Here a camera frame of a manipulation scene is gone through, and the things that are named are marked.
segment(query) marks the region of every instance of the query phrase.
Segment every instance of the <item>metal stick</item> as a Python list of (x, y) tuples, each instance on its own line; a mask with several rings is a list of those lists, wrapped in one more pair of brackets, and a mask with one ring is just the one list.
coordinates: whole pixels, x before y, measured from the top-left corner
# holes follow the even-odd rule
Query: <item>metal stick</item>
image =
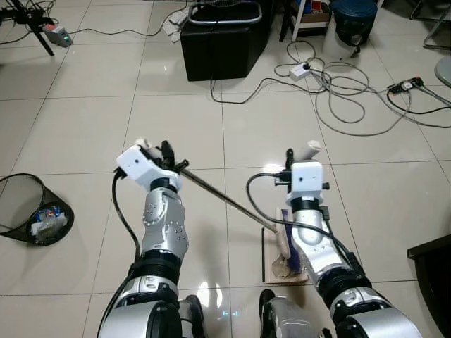
[(222, 201), (226, 202), (227, 204), (229, 204), (230, 206), (232, 206), (233, 208), (237, 209), (238, 211), (241, 211), (242, 213), (244, 213), (246, 216), (250, 217), (251, 219), (257, 221), (258, 223), (260, 223), (261, 225), (263, 225), (266, 229), (272, 231), (273, 233), (277, 233), (277, 229), (276, 226), (273, 224), (269, 224), (267, 223), (265, 220), (263, 220), (262, 218), (260, 218), (258, 215), (256, 215), (255, 213), (251, 212), (249, 209), (245, 208), (244, 206), (242, 206), (241, 204), (235, 202), (234, 200), (232, 200), (229, 196), (227, 196), (226, 194), (220, 192), (219, 190), (217, 190), (217, 188), (213, 187), (212, 185), (210, 185), (208, 182), (205, 182), (202, 178), (200, 178), (199, 176), (191, 173), (189, 170), (187, 169), (183, 169), (180, 171), (180, 174), (182, 174), (183, 176), (185, 176), (187, 179), (189, 179), (191, 182), (197, 184), (199, 187), (207, 190), (209, 193), (213, 194), (214, 196), (218, 197), (219, 199), (221, 199)]

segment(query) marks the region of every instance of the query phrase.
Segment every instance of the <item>white tile floor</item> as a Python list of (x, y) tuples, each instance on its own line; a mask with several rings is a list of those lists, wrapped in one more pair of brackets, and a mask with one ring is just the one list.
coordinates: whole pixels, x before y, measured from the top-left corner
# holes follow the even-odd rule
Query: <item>white tile floor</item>
[[(52, 14), (68, 30), (154, 32), (180, 5), (57, 0)], [(408, 12), (405, 1), (391, 0), (379, 13), (371, 41), (351, 62), (375, 87), (420, 75), (450, 99), (450, 89), (433, 73), (444, 53), (421, 47), (429, 26), (409, 21)], [(218, 97), (242, 99), (261, 78), (273, 76), (276, 64), (290, 62), (287, 42), (278, 42), (279, 28), (277, 18), (253, 71), (246, 79), (218, 82)], [(22, 33), (21, 27), (2, 25), (0, 42)], [(308, 40), (322, 56), (323, 38)], [(451, 130), (401, 122), (382, 136), (346, 137), (318, 122), (309, 96), (278, 84), (265, 87), (243, 106), (214, 103), (207, 82), (186, 80), (180, 44), (171, 44), (164, 34), (145, 39), (83, 32), (69, 49), (52, 47), (54, 58), (34, 37), (0, 48), (0, 176), (20, 171), (40, 175), (73, 207), (76, 221), (65, 239), (45, 248), (0, 238), (2, 337), (95, 337), (101, 312), (133, 255), (130, 238), (111, 207), (110, 184), (116, 156), (137, 137), (169, 139), (198, 175), (247, 206), (244, 184), (251, 174), (268, 163), (282, 163), (289, 146), (297, 149), (317, 139), (325, 146), (319, 160), (332, 187), (325, 198), (335, 233), (357, 250), (375, 288), (425, 338), (441, 337), (406, 250), (450, 233)], [(294, 52), (301, 59), (311, 56), (302, 44)], [(311, 78), (300, 84), (318, 87)], [(394, 120), (370, 94), (358, 100), (368, 116), (364, 123), (346, 126), (348, 132), (379, 130)], [(322, 94), (319, 108), (327, 111), (326, 104)], [(345, 102), (335, 105), (338, 111), (356, 113)], [(412, 110), (438, 106), (420, 93), (413, 95)], [(325, 119), (333, 123), (327, 113)], [(449, 111), (421, 120), (451, 124)], [(271, 182), (263, 180), (255, 190), (267, 212), (284, 206), (283, 190)], [(190, 250), (180, 295), (201, 297), (210, 337), (258, 337), (257, 302), (263, 287), (259, 228), (189, 182), (181, 195)], [(124, 182), (118, 198), (142, 236), (144, 192)], [(307, 309), (318, 329), (332, 326), (311, 285), (273, 290)]]

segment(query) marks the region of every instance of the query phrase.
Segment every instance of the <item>robotic arm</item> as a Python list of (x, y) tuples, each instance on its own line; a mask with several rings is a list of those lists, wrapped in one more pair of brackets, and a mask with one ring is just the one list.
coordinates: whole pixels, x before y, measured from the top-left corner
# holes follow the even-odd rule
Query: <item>robotic arm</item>
[[(320, 150), (319, 144), (310, 143), (301, 160), (295, 161), (289, 149), (276, 185), (288, 186), (286, 202), (294, 218), (288, 222), (293, 226), (292, 239), (310, 280), (330, 309), (338, 337), (421, 338), (415, 325), (371, 288), (354, 254), (333, 236), (327, 208), (321, 206), (321, 192), (328, 184), (323, 183), (322, 165), (311, 160)], [(117, 164), (117, 176), (129, 177), (147, 191), (142, 216), (145, 234), (140, 255), (107, 307), (97, 336), (204, 338), (200, 303), (195, 297), (178, 302), (180, 267), (188, 249), (185, 209), (178, 196), (180, 174), (270, 231), (277, 232), (277, 228), (187, 171), (186, 160), (175, 164), (168, 142), (156, 148), (138, 140), (118, 157)], [(286, 223), (256, 210), (272, 222)], [(287, 299), (269, 300), (263, 312), (266, 323), (262, 322), (261, 337), (275, 337), (274, 332), (282, 338), (316, 337), (301, 309)]]

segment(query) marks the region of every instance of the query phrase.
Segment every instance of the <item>black wastebasket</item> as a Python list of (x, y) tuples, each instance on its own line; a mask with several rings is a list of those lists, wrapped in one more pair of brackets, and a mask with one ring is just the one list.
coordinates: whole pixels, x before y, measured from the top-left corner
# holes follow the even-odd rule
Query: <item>black wastebasket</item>
[(0, 179), (0, 235), (46, 246), (67, 235), (74, 221), (70, 206), (31, 174)]

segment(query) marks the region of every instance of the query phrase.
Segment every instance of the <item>mesh trash can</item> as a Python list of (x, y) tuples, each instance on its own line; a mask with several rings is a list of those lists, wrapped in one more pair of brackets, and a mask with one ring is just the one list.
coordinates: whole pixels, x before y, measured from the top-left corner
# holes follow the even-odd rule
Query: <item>mesh trash can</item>
[(345, 60), (360, 52), (373, 28), (378, 7), (373, 0), (334, 0), (324, 39), (324, 54)]
[(46, 246), (67, 235), (74, 221), (70, 206), (31, 174), (0, 179), (0, 234)]

